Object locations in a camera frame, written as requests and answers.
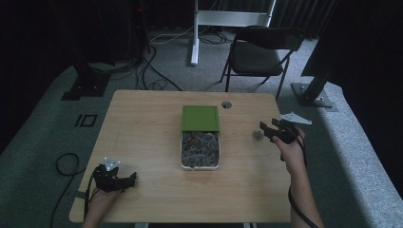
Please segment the black device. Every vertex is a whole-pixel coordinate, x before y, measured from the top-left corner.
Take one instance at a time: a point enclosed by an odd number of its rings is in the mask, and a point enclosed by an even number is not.
[[[92,179],[95,179],[96,186],[99,190],[105,192],[118,191],[129,187],[134,187],[136,183],[137,173],[134,172],[129,178],[118,178],[119,167],[115,167],[111,170],[106,169],[104,164],[98,165],[92,172],[91,178],[89,179],[88,188],[86,189],[86,204],[84,208],[84,218],[86,217],[86,212],[88,211],[88,205],[91,201],[89,197],[89,191],[91,189]]]
[[[264,136],[273,142],[273,137],[279,137],[283,142],[289,144],[292,143],[298,136],[298,130],[296,129],[294,123],[286,120],[272,119],[272,125],[276,126],[278,129],[273,129],[267,126],[266,123],[260,122],[260,129],[263,130]]]
[[[119,179],[118,176],[119,167],[116,167],[110,171],[106,170],[104,164],[100,164],[94,170],[94,179],[97,188],[105,191],[124,191],[126,188],[134,187],[137,173],[133,173],[129,178]]]

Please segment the white stand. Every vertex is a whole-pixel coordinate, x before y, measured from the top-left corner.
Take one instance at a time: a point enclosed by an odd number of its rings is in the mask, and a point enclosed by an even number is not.
[[[192,66],[198,64],[199,56],[199,28],[198,26],[225,26],[225,27],[247,27],[266,26],[269,27],[272,19],[273,8],[276,0],[270,0],[267,13],[260,12],[238,12],[238,11],[215,11],[199,10],[199,0],[195,0],[194,38],[192,48]]]

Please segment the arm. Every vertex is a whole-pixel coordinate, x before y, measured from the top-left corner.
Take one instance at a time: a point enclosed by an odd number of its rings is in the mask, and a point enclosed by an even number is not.
[[[83,222],[83,228],[95,228],[101,223],[104,215],[109,211],[116,201],[121,191],[104,192],[95,189],[89,203],[88,212]]]
[[[305,134],[299,130],[299,140],[303,142]],[[281,151],[286,167],[291,176],[291,195],[299,210],[311,220],[317,227],[324,227],[320,214],[312,194],[311,184],[305,168],[302,149],[297,141],[290,144],[284,143],[281,139],[273,137],[273,141]],[[292,227],[309,227],[309,225],[291,208]]]

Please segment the forearm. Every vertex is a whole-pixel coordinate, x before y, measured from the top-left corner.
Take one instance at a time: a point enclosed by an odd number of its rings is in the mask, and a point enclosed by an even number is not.
[[[291,175],[290,191],[299,211],[301,211],[302,214],[304,214],[305,217],[307,217],[317,227],[324,227],[315,204],[306,170]],[[291,223],[292,227],[295,228],[310,227],[293,208],[291,209]]]
[[[96,228],[101,224],[102,215],[96,213],[88,212],[86,219],[83,222],[83,228]]]

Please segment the table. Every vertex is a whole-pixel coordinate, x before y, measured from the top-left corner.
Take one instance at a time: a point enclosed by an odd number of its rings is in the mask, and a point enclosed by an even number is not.
[[[199,61],[199,26],[226,26],[226,27],[247,27],[266,26],[269,27],[272,19],[273,8],[276,0],[270,0],[267,13],[261,12],[239,12],[239,11],[217,11],[199,10],[199,0],[195,0],[194,11],[194,36],[191,65],[195,66]]]
[[[221,106],[230,102],[230,108]],[[214,171],[181,167],[183,105],[216,105],[221,125],[220,166]],[[275,98],[262,93],[115,92],[79,187],[104,157],[121,161],[118,176],[137,172],[134,188],[119,196],[109,222],[287,222],[290,177],[276,146],[253,132],[279,118]],[[81,222],[84,200],[69,218]]]

